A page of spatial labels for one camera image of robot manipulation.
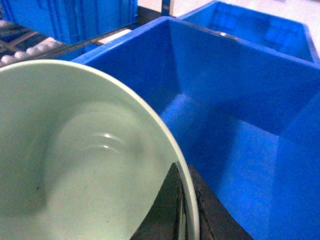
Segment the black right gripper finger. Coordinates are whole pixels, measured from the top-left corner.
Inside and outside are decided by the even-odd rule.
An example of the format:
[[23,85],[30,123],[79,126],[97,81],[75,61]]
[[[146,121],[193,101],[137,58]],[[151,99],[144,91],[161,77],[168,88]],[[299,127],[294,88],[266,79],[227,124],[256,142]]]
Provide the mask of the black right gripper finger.
[[173,163],[133,240],[250,240],[198,172],[191,167],[191,186],[184,189]]

